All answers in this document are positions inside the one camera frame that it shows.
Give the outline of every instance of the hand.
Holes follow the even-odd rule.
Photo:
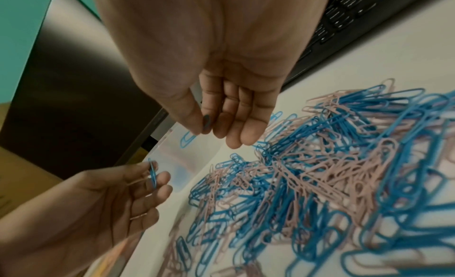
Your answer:
[[[96,0],[137,85],[193,134],[264,133],[327,0]],[[189,87],[199,76],[202,110]]]
[[[155,224],[156,207],[172,192],[171,176],[158,174],[156,190],[149,179],[130,185],[149,169],[144,162],[85,171],[2,218],[0,275],[71,276]]]

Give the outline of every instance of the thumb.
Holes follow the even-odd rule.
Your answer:
[[[101,190],[119,183],[131,183],[138,179],[145,179],[149,175],[150,163],[108,167],[96,170],[87,170],[76,174],[77,186],[89,190]]]
[[[156,100],[176,122],[185,126],[192,134],[199,135],[202,132],[202,112],[190,89],[172,97]]]

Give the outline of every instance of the white table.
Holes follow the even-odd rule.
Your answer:
[[[454,17],[455,0],[432,0],[398,21],[389,23],[381,32],[282,93],[276,110],[283,111],[283,117],[286,117],[299,113],[309,98],[338,89],[368,88],[386,78],[396,79],[397,90],[418,87],[424,87],[428,92],[454,90]],[[169,230],[178,212],[186,207],[190,188],[208,173],[211,164],[228,160],[233,152],[246,160],[255,159],[251,148],[242,147],[234,151],[223,145],[184,190],[173,194],[159,207],[159,223],[145,232],[122,277],[155,277],[163,261]],[[270,258],[263,263],[267,276],[284,275],[283,268],[292,260],[282,261],[287,254],[284,252],[281,258]],[[345,276],[337,258],[339,253],[334,255],[317,276]]]

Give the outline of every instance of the keyboard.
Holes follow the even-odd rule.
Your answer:
[[[354,42],[416,0],[329,0],[307,47],[286,78],[282,91],[311,68]]]

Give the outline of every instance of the person's left hand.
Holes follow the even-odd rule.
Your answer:
[[[76,174],[0,220],[0,276],[76,274],[127,237],[158,221],[156,207],[172,192],[168,172],[150,179],[150,165]]]

